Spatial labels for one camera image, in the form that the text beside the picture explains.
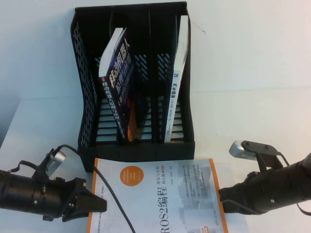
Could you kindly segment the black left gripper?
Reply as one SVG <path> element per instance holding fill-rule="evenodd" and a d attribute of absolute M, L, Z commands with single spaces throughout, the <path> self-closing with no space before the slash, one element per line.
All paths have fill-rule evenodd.
<path fill-rule="evenodd" d="M 45 185 L 35 184 L 31 197 L 31 213 L 42 215 L 44 220 L 62 218 L 62 222 L 88 217 L 89 212 L 105 212 L 107 201 L 90 192 L 86 181 L 75 178 L 49 180 Z"/>

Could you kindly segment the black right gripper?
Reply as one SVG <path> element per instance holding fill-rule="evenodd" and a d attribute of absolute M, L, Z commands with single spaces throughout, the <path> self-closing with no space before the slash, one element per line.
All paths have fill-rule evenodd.
<path fill-rule="evenodd" d="M 222 188 L 219 196 L 228 214 L 261 215 L 288 206 L 288 170 L 251 172 L 242 186 Z"/>

